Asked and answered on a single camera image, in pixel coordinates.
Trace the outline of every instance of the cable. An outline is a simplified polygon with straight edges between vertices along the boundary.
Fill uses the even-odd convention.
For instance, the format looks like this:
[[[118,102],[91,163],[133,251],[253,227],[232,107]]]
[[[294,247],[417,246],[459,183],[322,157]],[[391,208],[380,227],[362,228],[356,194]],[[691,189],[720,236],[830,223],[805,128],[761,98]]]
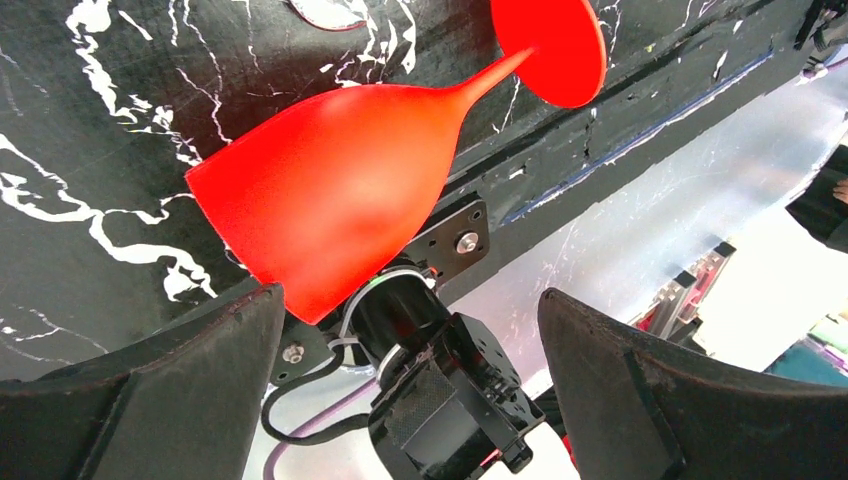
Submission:
[[[329,442],[330,440],[344,435],[345,433],[359,428],[365,428],[368,426],[367,413],[350,416],[330,425],[324,430],[306,435],[304,437],[286,435],[285,433],[277,430],[276,428],[274,428],[273,425],[271,425],[271,408],[274,406],[277,400],[280,399],[280,397],[296,388],[306,385],[307,383],[324,378],[339,369],[339,367],[342,365],[342,361],[344,360],[344,349],[341,347],[337,347],[335,350],[333,350],[333,352],[335,353],[333,360],[330,361],[330,363],[328,363],[324,367],[321,367],[320,369],[312,373],[308,373],[302,377],[292,380],[291,382],[283,385],[282,387],[277,388],[276,390],[271,392],[270,395],[268,395],[268,399],[265,400],[264,404],[262,404],[262,414],[260,416],[262,428],[265,430],[265,433],[281,442],[290,443],[292,445],[308,446]]]
[[[320,424],[324,423],[328,418],[347,408],[350,404],[365,396],[376,386],[376,378],[368,380],[359,388],[349,393],[347,396],[334,403],[326,410],[322,411],[318,415],[315,415],[314,417],[307,420],[306,423],[294,429],[294,431],[291,432],[291,435],[294,437],[311,434],[316,428],[318,428]],[[289,448],[289,445],[291,444],[287,442],[280,442],[277,444],[276,447],[274,447],[274,450],[271,451],[271,454],[268,455],[268,458],[265,460],[265,467],[262,469],[262,478],[264,480],[276,480],[276,477],[274,476],[274,468],[277,466],[277,462],[280,461],[280,457]]]
[[[392,270],[390,272],[386,272],[378,276],[374,280],[371,280],[370,282],[368,282],[367,285],[365,285],[358,292],[356,292],[356,295],[351,297],[350,300],[347,301],[347,303],[345,303],[344,313],[342,316],[342,328],[341,330],[339,330],[339,338],[342,340],[347,340],[347,333],[348,329],[350,328],[350,320],[351,318],[353,318],[353,311],[356,309],[356,306],[359,305],[359,302],[361,302],[362,299],[365,298],[365,295],[367,295],[368,292],[374,290],[377,286],[379,286],[386,280],[395,277],[402,277],[404,275],[412,275],[413,277],[418,277],[421,279],[422,282],[424,282],[425,285],[427,284],[427,280],[424,279],[424,275],[421,275],[421,272],[419,272],[418,270],[406,268],[402,270]]]

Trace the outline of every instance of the black cable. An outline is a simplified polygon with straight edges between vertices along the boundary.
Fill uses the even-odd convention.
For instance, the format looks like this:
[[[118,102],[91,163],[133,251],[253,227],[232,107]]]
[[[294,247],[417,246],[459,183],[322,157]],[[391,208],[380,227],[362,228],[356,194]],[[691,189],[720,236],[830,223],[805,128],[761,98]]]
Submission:
[[[262,415],[259,417],[260,421],[262,422],[262,428],[265,430],[265,433],[280,442],[286,442],[291,445],[298,446],[310,446],[329,442],[330,440],[338,438],[344,435],[345,433],[352,432],[354,430],[358,430],[360,428],[365,428],[368,426],[367,413],[360,413],[358,415],[352,415],[343,420],[339,420],[338,422],[330,425],[329,427],[321,431],[315,432],[311,435],[307,435],[305,437],[291,437],[277,430],[273,425],[271,425],[271,408],[274,406],[275,403],[277,403],[277,400],[279,400],[280,397],[296,388],[300,388],[306,385],[307,383],[311,383],[315,380],[324,378],[339,369],[339,367],[342,365],[342,361],[344,360],[344,345],[337,346],[335,349],[333,349],[333,353],[335,354],[333,359],[324,367],[312,373],[308,373],[300,378],[292,380],[291,382],[271,392],[271,394],[268,396],[268,399],[265,400],[265,403],[262,405]]]

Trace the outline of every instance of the white cable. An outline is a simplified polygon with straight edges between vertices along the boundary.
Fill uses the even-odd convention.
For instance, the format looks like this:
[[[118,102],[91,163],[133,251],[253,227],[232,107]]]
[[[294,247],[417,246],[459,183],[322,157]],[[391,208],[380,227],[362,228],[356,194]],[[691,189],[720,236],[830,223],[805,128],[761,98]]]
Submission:
[[[337,338],[335,340],[330,340],[327,342],[327,348],[330,350],[338,347],[339,345],[357,345],[359,343],[359,339],[356,337],[348,337],[348,338]]]
[[[356,309],[356,306],[359,305],[359,302],[361,302],[362,299],[365,298],[365,295],[367,295],[368,292],[374,290],[378,285],[380,285],[386,280],[396,277],[402,277],[404,275],[418,277],[419,279],[421,279],[422,282],[424,282],[424,285],[427,285],[427,280],[424,279],[424,275],[421,275],[421,272],[419,272],[418,270],[412,269],[392,270],[390,272],[384,273],[383,275],[380,275],[374,280],[371,280],[370,282],[368,282],[367,285],[365,285],[358,292],[356,292],[356,295],[351,297],[351,299],[348,300],[347,303],[345,303],[342,317],[342,328],[341,330],[339,330],[339,339],[347,340],[347,331],[350,327],[350,319],[353,317],[353,311]]]

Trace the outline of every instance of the screw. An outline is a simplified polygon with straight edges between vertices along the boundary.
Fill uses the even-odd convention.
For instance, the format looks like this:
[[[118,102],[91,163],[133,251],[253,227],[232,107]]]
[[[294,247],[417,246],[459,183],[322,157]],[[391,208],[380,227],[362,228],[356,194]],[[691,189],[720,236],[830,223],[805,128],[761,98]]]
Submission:
[[[466,233],[456,242],[456,253],[465,255],[466,253],[473,252],[477,248],[477,242],[479,240],[480,237],[475,232]]]
[[[300,363],[303,360],[303,345],[295,342],[283,350],[283,360],[291,364]]]

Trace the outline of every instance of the metal plate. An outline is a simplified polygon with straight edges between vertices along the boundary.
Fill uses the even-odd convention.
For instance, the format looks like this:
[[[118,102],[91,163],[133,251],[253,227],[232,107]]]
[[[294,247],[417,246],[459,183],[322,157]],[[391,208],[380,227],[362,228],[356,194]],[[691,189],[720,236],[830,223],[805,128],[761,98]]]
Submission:
[[[303,349],[299,361],[284,358],[284,353],[290,346]],[[278,387],[285,385],[321,365],[330,356],[327,341],[318,327],[307,325],[289,314],[283,325],[283,335],[274,368],[271,370],[270,382]]]
[[[404,253],[419,265],[435,269],[436,285],[441,286],[489,253],[488,222],[486,204],[477,195],[468,195],[430,217]],[[478,237],[475,248],[458,253],[460,239],[471,232]]]

